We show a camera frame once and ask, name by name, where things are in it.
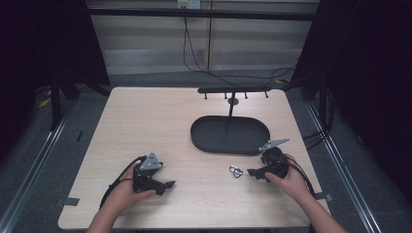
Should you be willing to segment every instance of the gray floor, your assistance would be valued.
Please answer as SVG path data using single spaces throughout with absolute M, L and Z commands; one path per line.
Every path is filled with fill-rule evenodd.
M 221 71 L 219 74 L 269 77 L 271 71 Z M 239 85 L 262 85 L 267 82 L 267 80 L 239 77 L 226 79 Z M 227 83 L 219 78 L 193 72 L 112 76 L 111 82 L 112 86 L 227 86 Z M 80 91 L 81 96 L 74 103 L 74 108 L 67 117 L 65 127 L 14 225 L 13 232 L 65 232 L 57 226 L 62 209 L 54 204 L 57 199 L 68 196 L 107 101 L 107 97 L 88 87 L 80 86 Z M 44 92 L 39 94 L 38 101 L 45 94 Z M 302 136 L 316 132 L 313 119 L 308 113 L 308 102 L 302 100 L 300 90 L 296 88 L 288 91 L 287 96 Z M 69 106 L 64 98 L 62 102 L 63 109 L 64 106 Z M 43 109 L 34 108 L 26 121 L 26 130 L 21 140 L 11 152 L 7 163 L 1 165 L 1 215 L 5 213 L 15 197 L 20 184 L 46 141 L 50 133 L 51 118 L 50 105 Z M 392 181 L 381 171 L 369 150 L 359 144 L 357 134 L 338 111 L 335 113 L 331 135 L 382 232 L 412 232 L 411 207 Z M 326 147 L 319 144 L 309 150 L 309 155 L 324 193 L 332 196 L 333 200 L 328 202 L 332 215 L 350 232 L 367 232 Z M 263 230 L 217 229 L 210 232 L 258 233 Z M 307 232 L 307 228 L 272 229 L 272 232 Z

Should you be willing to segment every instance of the human hand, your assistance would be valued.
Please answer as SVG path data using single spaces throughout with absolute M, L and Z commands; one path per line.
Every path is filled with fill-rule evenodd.
M 285 156 L 289 159 L 290 163 L 295 162 L 294 157 L 290 154 L 285 153 Z M 307 194 L 310 195 L 306 182 L 303 180 L 302 176 L 291 166 L 289 167 L 289 171 L 283 179 L 269 172 L 265 173 L 264 176 L 271 182 L 279 185 L 282 190 L 284 190 L 294 200 L 298 199 L 299 197 L 304 197 Z
M 155 190 L 148 190 L 136 193 L 133 190 L 133 169 L 138 164 L 133 164 L 120 178 L 121 182 L 112 190 L 107 197 L 102 210 L 110 210 L 112 213 L 120 215 L 123 211 L 131 208 L 137 202 L 155 195 Z

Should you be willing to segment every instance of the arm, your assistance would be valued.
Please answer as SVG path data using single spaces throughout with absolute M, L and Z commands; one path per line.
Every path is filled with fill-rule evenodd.
M 285 154 L 285 156 L 294 161 L 291 155 Z M 292 167 L 283 179 L 271 173 L 266 173 L 265 177 L 279 185 L 296 201 L 312 222 L 316 232 L 347 232 L 311 195 L 303 178 Z
M 107 197 L 102 208 L 94 216 L 87 233 L 111 232 L 119 215 L 137 202 L 155 195 L 154 190 L 136 193 L 133 190 L 133 168 L 131 166 L 124 174 L 122 182 Z

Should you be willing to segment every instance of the wooden table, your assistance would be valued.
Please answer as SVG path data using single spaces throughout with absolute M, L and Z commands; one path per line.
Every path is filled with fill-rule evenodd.
M 321 188 L 304 147 L 292 110 L 281 90 L 238 94 L 233 115 L 254 117 L 268 127 L 271 140 L 290 138 L 279 148 L 292 154 L 316 192 Z M 197 149 L 190 140 L 191 124 L 203 116 L 227 116 L 223 94 L 194 88 L 117 87 L 112 91 L 94 132 L 69 197 L 78 206 L 65 206 L 58 225 L 85 229 L 108 184 L 134 158 L 153 151 L 164 167 L 154 178 L 176 181 L 163 196 L 147 199 L 123 213 L 115 228 L 213 229 L 307 226 L 299 206 L 278 186 L 257 181 L 248 168 L 263 166 L 260 156 L 213 154 Z M 230 165 L 244 170 L 236 179 Z M 328 210 L 325 200 L 320 203 Z

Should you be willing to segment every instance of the black tray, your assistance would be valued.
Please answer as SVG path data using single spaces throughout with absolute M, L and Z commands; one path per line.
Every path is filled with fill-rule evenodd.
M 270 139 L 266 125 L 242 116 L 203 116 L 191 126 L 190 136 L 200 150 L 236 154 L 258 154 Z

